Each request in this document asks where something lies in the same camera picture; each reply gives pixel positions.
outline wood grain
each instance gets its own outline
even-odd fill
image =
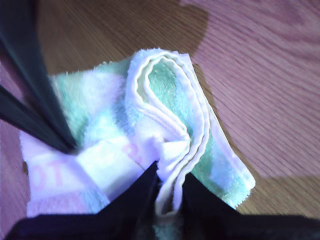
[[[50,74],[141,48],[189,53],[257,180],[239,211],[320,218],[320,1],[42,0],[37,29]],[[15,131],[1,126],[2,237],[29,197]]]

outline towel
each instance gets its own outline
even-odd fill
[[[50,78],[81,151],[67,155],[21,132],[29,217],[97,213],[157,161],[160,219],[174,217],[192,173],[233,208],[255,186],[231,149],[188,54],[136,52],[121,62]]]

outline green and white towel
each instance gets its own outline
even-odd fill
[[[51,82],[81,152],[65,155],[21,132],[31,191],[28,216],[97,213],[154,161],[162,180],[155,202],[159,218],[177,213],[190,172],[233,208],[255,186],[188,54],[140,50],[121,62],[53,76]]]

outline black object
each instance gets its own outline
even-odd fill
[[[157,164],[98,214],[40,215],[19,221],[5,240],[156,239]],[[320,221],[302,216],[241,215],[191,173],[183,185],[181,214],[186,240],[319,240]]]
[[[0,0],[0,44],[38,103],[33,112],[0,87],[0,118],[68,153],[75,147],[48,82],[27,0]],[[155,239],[154,202],[159,179],[154,162],[98,214],[40,215],[19,221],[6,240]],[[183,185],[183,239],[320,240],[320,222],[302,216],[241,215],[209,192],[191,173]]]
[[[33,28],[34,1],[0,0],[0,50],[33,96],[37,112],[0,86],[0,118],[49,146],[69,153],[76,148],[71,131],[48,80]]]

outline wooden table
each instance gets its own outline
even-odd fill
[[[320,1],[42,0],[50,74],[139,49],[189,53],[236,153],[256,178],[238,210],[320,218]],[[15,92],[6,70],[1,84]],[[18,132],[1,124],[1,236],[26,214]]]

